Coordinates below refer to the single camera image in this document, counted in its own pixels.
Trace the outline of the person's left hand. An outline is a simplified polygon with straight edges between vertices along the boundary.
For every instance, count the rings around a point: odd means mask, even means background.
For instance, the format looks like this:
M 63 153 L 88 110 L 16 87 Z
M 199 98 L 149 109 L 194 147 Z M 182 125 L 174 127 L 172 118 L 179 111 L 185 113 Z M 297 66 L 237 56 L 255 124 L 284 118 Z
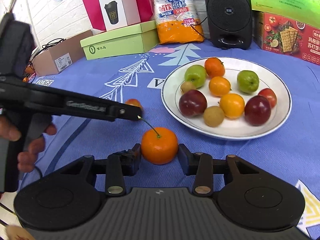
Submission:
M 9 141 L 18 141 L 21 137 L 21 132 L 7 119 L 1 115 L 1 138 Z M 46 147 L 45 138 L 43 135 L 31 141 L 26 151 L 20 152 L 17 156 L 17 169 L 23 173 L 31 172 L 35 167 L 35 162 L 38 159 L 39 153 L 43 152 Z

